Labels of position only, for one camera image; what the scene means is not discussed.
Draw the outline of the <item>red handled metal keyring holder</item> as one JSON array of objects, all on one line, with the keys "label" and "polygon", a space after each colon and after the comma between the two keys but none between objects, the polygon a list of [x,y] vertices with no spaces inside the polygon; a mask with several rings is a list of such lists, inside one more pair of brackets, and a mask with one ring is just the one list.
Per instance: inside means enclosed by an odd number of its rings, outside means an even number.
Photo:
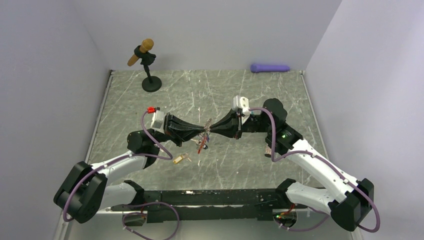
[{"label": "red handled metal keyring holder", "polygon": [[200,154],[203,149],[207,149],[207,143],[210,139],[210,133],[211,133],[211,126],[214,123],[215,118],[209,118],[205,124],[203,125],[203,132],[199,133],[195,136],[195,138],[192,138],[191,141],[196,144],[197,153]]}]

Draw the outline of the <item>yellow tagged key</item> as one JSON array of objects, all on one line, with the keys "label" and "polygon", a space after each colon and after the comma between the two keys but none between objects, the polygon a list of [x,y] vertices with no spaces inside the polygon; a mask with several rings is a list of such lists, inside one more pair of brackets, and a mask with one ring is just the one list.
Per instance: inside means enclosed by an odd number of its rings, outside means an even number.
[{"label": "yellow tagged key", "polygon": [[172,162],[174,164],[178,164],[178,163],[180,163],[183,160],[188,160],[189,162],[192,162],[192,160],[190,159],[188,153],[184,153],[184,154],[181,154],[181,155],[177,156],[176,158],[173,159]]}]

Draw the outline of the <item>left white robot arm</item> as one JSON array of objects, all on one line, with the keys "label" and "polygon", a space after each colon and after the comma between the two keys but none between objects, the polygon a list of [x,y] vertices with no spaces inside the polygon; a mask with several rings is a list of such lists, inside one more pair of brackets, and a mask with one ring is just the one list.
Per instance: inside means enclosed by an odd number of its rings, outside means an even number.
[{"label": "left white robot arm", "polygon": [[185,122],[172,114],[155,111],[153,128],[136,130],[127,136],[127,152],[109,160],[88,164],[76,163],[58,191],[53,202],[62,208],[65,222],[86,223],[99,210],[125,205],[131,210],[145,203],[145,189],[132,180],[114,182],[132,172],[151,166],[156,160],[172,160],[173,155],[163,145],[171,141],[182,143],[206,132],[204,126]]}]

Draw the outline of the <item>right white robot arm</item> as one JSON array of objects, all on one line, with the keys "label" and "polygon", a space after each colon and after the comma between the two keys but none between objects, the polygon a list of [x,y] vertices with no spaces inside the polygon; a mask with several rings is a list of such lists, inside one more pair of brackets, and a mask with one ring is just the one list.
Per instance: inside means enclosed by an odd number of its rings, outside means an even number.
[{"label": "right white robot arm", "polygon": [[300,204],[327,214],[344,230],[360,228],[369,233],[381,227],[380,213],[374,203],[374,184],[342,171],[320,154],[286,122],[288,112],[276,98],[262,107],[250,107],[237,95],[231,110],[218,122],[205,125],[205,133],[239,139],[243,133],[266,133],[265,156],[276,163],[288,159],[307,171],[323,188],[306,186],[287,178],[276,188],[276,203],[282,208]]}]

